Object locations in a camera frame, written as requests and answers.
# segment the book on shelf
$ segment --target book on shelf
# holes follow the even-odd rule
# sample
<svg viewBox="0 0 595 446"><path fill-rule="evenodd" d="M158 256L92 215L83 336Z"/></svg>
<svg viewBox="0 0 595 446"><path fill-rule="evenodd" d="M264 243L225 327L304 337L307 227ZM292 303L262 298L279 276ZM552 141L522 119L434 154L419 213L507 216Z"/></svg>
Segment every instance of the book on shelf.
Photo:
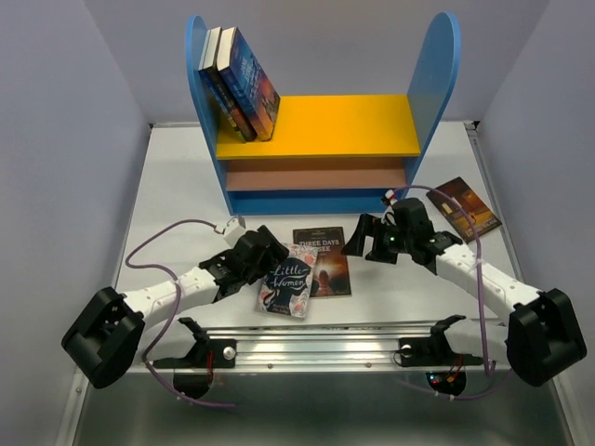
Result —
<svg viewBox="0 0 595 446"><path fill-rule="evenodd" d="M199 75L215 97L231 128L242 142L253 141L257 134L248 122L237 100L227 87L217 70L217 53L221 27L213 28L206 34L205 50L201 58Z"/></svg>
<svg viewBox="0 0 595 446"><path fill-rule="evenodd" d="M271 139L281 98L237 28L221 33L217 68L258 139Z"/></svg>

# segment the cable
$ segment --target cable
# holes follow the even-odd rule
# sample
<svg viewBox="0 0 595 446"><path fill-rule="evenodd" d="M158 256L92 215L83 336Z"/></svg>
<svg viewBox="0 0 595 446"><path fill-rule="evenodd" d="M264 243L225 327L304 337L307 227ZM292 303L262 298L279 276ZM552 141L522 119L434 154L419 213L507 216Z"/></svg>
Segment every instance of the cable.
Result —
<svg viewBox="0 0 595 446"><path fill-rule="evenodd" d="M422 190L429 190L430 192L437 193L441 197L445 198L450 204L452 204L456 210L458 210L461 215L467 220L469 223L469 227L473 231L473 237L475 238L475 242L477 243L477 254L476 254L476 263L475 268L477 269L477 302L480 311L480 333L482 335L482 354L483 354L483 371L485 372L486 376L491 376L490 366L489 366L489 356L488 356L488 348L487 348L487 331L485 328L485 298L483 296L483 269L482 269L482 242L480 242L480 235L471 220L471 217L465 210L461 207L459 203L453 200L451 197L446 195L441 190L437 190L434 188L430 188L428 186L404 186L402 188L397 188L394 190L395 195L397 192L401 190L409 190L409 189L422 189Z"/></svg>
<svg viewBox="0 0 595 446"><path fill-rule="evenodd" d="M392 360L395 361L395 363L397 365L401 366L401 364L395 358L395 356L398 353L399 353L398 351L394 352L394 354L392 355ZM494 375L495 369L496 369L496 362L492 361L492 364L490 366L491 375ZM474 401L474 400L479 400L481 398L489 397L493 393L497 392L513 375L514 375L514 373L513 373L512 369L509 369L507 371L506 375L502 378L502 380L498 381L497 383L492 382L482 392L477 393L475 395L459 395L457 397L454 395L447 395L445 393L440 393L437 390L432 390L431 388L427 388L427 387L419 386L414 383L410 383L409 381L405 381L404 379L401 379L401 378L395 377L395 380L402 386L409 387L409 388L412 388L413 390L427 393L428 395L432 395L437 398L442 398L444 400Z"/></svg>
<svg viewBox="0 0 595 446"><path fill-rule="evenodd" d="M183 393L179 392L175 387L173 387L169 382L167 382L167 380L161 374L159 374L159 372L157 372L155 370L155 368L152 366L151 362L147 359L149 353L151 353L151 350L153 350L155 348L155 346L157 345L157 343L164 337L165 332L167 332L167 330L169 329L169 326L172 324L172 322L176 318L176 315L178 314L179 304L182 299L182 288L181 288L181 286L179 286L178 276L176 275L176 273L172 269L166 267L165 265L160 265L158 263L147 263L147 264L136 265L136 264L132 263L131 260L132 260L133 256L135 256L142 248L147 246L149 243L155 241L156 239L158 239L159 237L164 235L166 232L169 232L173 228L177 228L178 226L181 226L181 225L184 225L187 223L199 223L202 225L207 225L209 228L213 229L213 231L217 231L217 226L215 226L213 223L210 223L205 220L200 220L200 219L196 219L196 218L188 218L185 220L180 220L180 221L177 221L176 223L172 223L168 227L160 230L152 237L149 237L147 240L145 240L139 246L134 248L132 250L132 252L125 259L126 266L131 269L159 269L159 270L163 271L165 274L167 274L171 278L172 282L176 285L176 301L174 303L174 307L173 307L169 317L165 321L165 324L164 324L163 328L161 329L161 331L159 332L159 334L153 339L153 341L149 344L149 346L145 349L145 351L142 352L141 358L142 358L142 361L144 362L144 364L147 366L147 369L149 369L149 372L159 382L159 384L161 384L163 387L165 387L165 389L167 391L169 391L170 393L173 393L174 395L176 395L180 400L184 400L184 401L189 402L190 404L196 404L196 405L204 406L204 407L217 407L217 408L235 407L235 404L233 404L233 403L201 401L201 400L196 400L194 398L190 398L190 397L184 395Z"/></svg>
<svg viewBox="0 0 595 446"><path fill-rule="evenodd" d="M463 355L459 355L459 357L458 357L458 363L459 363L459 365L462 363L462 361L463 361ZM455 369L455 367L456 367L456 362L451 366L450 370L448 372L444 372L442 374L442 376L450 376L450 374L453 372L453 370Z"/></svg>
<svg viewBox="0 0 595 446"><path fill-rule="evenodd" d="M446 381L448 381L449 383L452 383L453 381L455 381L458 374L461 373L462 368L463 368L463 355L460 355L458 357L458 369L456 369L456 373L453 376L449 376L448 378L446 378Z"/></svg>

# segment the book spine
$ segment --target book spine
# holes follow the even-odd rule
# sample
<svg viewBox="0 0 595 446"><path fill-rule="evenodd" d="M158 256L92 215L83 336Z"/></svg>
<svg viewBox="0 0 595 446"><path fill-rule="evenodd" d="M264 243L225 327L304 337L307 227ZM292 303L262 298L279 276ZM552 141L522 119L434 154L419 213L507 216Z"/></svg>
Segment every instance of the book spine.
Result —
<svg viewBox="0 0 595 446"><path fill-rule="evenodd" d="M242 131L240 130L240 127L238 126L237 123L235 123L235 121L231 117L230 112L227 110L227 107L225 106L225 102L219 96L217 89L213 85L213 82L211 82L211 79L207 75L206 71L205 70L201 70L201 71L199 71L199 74L200 74L201 78L203 79L203 81L208 86L208 89L211 90L211 93L213 93L213 96L215 97L215 100L217 101L217 104L219 105L219 107L223 111L223 114L225 114L225 117L227 118L227 120L230 122L231 128L233 129L233 131L235 132L235 134L238 136L238 138L242 142L246 142L246 140L244 138L244 135L242 134Z"/></svg>
<svg viewBox="0 0 595 446"><path fill-rule="evenodd" d="M226 86L225 82L219 75L219 71L216 68L207 68L206 75L211 80L211 84L217 90L218 96L224 104L227 114L233 119L237 127L242 132L246 141L254 141L257 137L257 132L254 131L252 125L248 122L239 104L233 97L230 89Z"/></svg>
<svg viewBox="0 0 595 446"><path fill-rule="evenodd" d="M238 101L238 104L240 104L240 107L242 108L242 111L244 112L245 116L248 118L248 121L250 121L250 124L256 130L258 139L262 141L268 141L269 139L271 139L272 135L267 131L264 124L260 121L257 111L250 103L250 100L246 96L244 90L240 87L240 83L235 78L233 70L230 68L226 68L224 70L221 70L219 74L221 74L221 77L227 84L227 87L230 89L231 93Z"/></svg>

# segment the black bracket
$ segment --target black bracket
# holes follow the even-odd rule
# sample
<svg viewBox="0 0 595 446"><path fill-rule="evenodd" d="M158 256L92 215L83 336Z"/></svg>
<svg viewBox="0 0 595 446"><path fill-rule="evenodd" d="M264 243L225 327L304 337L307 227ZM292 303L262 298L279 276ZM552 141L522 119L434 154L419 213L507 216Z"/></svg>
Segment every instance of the black bracket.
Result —
<svg viewBox="0 0 595 446"><path fill-rule="evenodd" d="M62 348L95 388L119 379L134 360L145 322L111 287L98 291L62 338Z"/></svg>
<svg viewBox="0 0 595 446"><path fill-rule="evenodd" d="M448 231L436 232L426 207L418 198L405 198L391 205L387 221L361 214L357 227L341 250L344 256L362 256L366 237L373 238L366 260L396 264L399 254L408 254L418 265L436 274L436 256L463 242Z"/></svg>
<svg viewBox="0 0 595 446"><path fill-rule="evenodd" d="M156 369L204 369L207 368L209 354L213 354L213 368L232 369L235 367L235 353L232 358L226 359L223 351L232 348L236 351L235 339L211 339L206 330L193 318L179 318L178 322L186 326L191 332L196 343L184 358L165 358L155 361Z"/></svg>
<svg viewBox="0 0 595 446"><path fill-rule="evenodd" d="M219 291L215 302L237 293L245 284L252 284L283 262L289 251L275 239L266 226L248 230L232 249L198 264L214 278Z"/></svg>
<svg viewBox="0 0 595 446"><path fill-rule="evenodd" d="M399 339L402 367L437 367L453 365L460 357L455 353L444 336L444 331L452 324L465 319L455 315L438 321L430 329L428 337L402 337ZM471 355L463 355L466 365L481 365L483 360Z"/></svg>
<svg viewBox="0 0 595 446"><path fill-rule="evenodd" d="M540 293L509 317L507 357L525 383L541 386L587 356L570 298L558 289Z"/></svg>

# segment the book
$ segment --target book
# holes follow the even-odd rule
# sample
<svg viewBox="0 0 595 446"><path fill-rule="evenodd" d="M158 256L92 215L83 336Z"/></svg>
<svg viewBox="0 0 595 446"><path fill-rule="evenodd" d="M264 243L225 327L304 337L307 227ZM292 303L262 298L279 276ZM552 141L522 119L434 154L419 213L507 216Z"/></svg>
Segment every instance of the book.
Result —
<svg viewBox="0 0 595 446"><path fill-rule="evenodd" d="M258 139L271 139L281 98L237 28L221 33L217 68Z"/></svg>
<svg viewBox="0 0 595 446"><path fill-rule="evenodd" d="M306 317L318 250L300 244L285 246L289 249L289 257L262 280L258 309L303 319Z"/></svg>
<svg viewBox="0 0 595 446"><path fill-rule="evenodd" d="M469 187L463 178L457 177L452 179L436 189L455 200L469 214L480 236L502 225L502 222L485 205L482 199L477 196L473 189ZM455 228L465 243L475 240L469 222L452 203L436 192L430 191L427 193L427 196L441 214L446 217L451 226Z"/></svg>
<svg viewBox="0 0 595 446"><path fill-rule="evenodd" d="M351 295L350 269L341 254L343 228L294 230L294 243L318 248L310 297Z"/></svg>
<svg viewBox="0 0 595 446"><path fill-rule="evenodd" d="M217 69L217 53L221 27L209 30L206 35L205 51L201 58L199 75L211 90L221 111L229 121L231 128L242 142L253 141L257 134L248 123L242 109L231 94Z"/></svg>

